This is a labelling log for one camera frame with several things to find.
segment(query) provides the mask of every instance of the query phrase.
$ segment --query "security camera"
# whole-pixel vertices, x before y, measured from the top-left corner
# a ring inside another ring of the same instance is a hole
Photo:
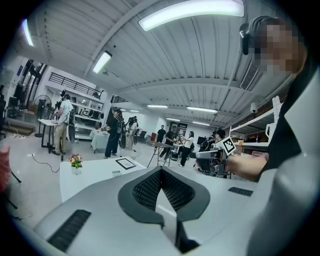
[[[256,118],[256,113],[258,112],[257,104],[251,103],[250,112],[253,113],[253,117]]]

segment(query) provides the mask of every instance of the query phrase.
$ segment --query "fan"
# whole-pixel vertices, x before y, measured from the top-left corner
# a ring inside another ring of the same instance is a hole
[[[49,116],[51,112],[51,99],[47,95],[38,96],[32,103],[33,111],[37,116],[37,119],[42,119],[45,116]],[[39,131],[34,134],[35,137],[42,137],[42,133],[40,133],[40,125],[39,122]]]

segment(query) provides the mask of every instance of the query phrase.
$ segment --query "khaki pants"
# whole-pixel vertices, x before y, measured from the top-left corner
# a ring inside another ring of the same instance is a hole
[[[67,124],[62,123],[55,129],[55,152],[60,153],[60,137],[62,136],[61,147],[62,151],[66,152],[67,145]]]

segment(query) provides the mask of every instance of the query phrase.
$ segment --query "flowers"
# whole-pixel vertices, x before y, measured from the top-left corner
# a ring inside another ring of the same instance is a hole
[[[82,167],[82,155],[80,154],[73,154],[70,156],[70,163],[72,167],[75,167],[76,169]]]

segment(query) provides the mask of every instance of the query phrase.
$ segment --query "floor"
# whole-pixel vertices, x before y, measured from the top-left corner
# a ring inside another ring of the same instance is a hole
[[[99,160],[104,158],[104,150],[97,150],[96,153],[90,148],[90,141],[79,141],[71,145],[68,142],[67,154],[64,161],[68,161],[67,155],[81,154],[84,161]],[[54,154],[48,154],[46,148],[41,148],[41,138],[34,137],[33,134],[29,137],[14,136],[8,133],[7,137],[0,141],[0,149],[5,145],[10,145],[10,166],[14,174],[22,181],[18,183],[16,179],[11,177],[8,186],[7,195],[9,199],[18,206],[15,210],[11,205],[8,205],[9,212],[13,216],[19,216],[22,222],[28,224],[31,228],[51,210],[62,203],[60,194],[59,172],[51,171],[50,166],[35,162],[32,156],[35,154],[35,159],[41,163],[47,163],[52,166],[53,171],[57,171],[60,166],[60,157]],[[136,152],[129,149],[122,149],[121,155],[134,158],[138,163],[147,167],[154,152],[154,147],[138,142],[133,146]],[[194,172],[194,159],[186,161],[184,170],[186,172]],[[179,167],[180,158],[178,161],[171,161],[170,167]],[[156,166],[156,157],[153,158],[150,166]]]

